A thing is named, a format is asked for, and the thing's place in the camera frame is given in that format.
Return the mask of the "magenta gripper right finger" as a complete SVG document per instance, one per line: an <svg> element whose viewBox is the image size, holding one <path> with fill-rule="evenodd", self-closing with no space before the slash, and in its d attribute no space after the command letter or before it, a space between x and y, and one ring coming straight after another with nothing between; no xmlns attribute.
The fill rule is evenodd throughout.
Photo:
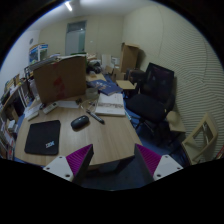
<svg viewBox="0 0 224 224"><path fill-rule="evenodd" d="M135 145L134 154L139 162L145 180L160 180L182 169L171 156L159 155L139 144Z"/></svg>

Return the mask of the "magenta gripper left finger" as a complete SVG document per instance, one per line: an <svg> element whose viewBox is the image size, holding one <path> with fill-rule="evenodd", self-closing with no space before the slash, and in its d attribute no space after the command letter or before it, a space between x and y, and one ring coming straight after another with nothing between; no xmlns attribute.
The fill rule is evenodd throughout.
<svg viewBox="0 0 224 224"><path fill-rule="evenodd" d="M58 156L44 170L80 185L94 155L93 145L82 147L67 156Z"/></svg>

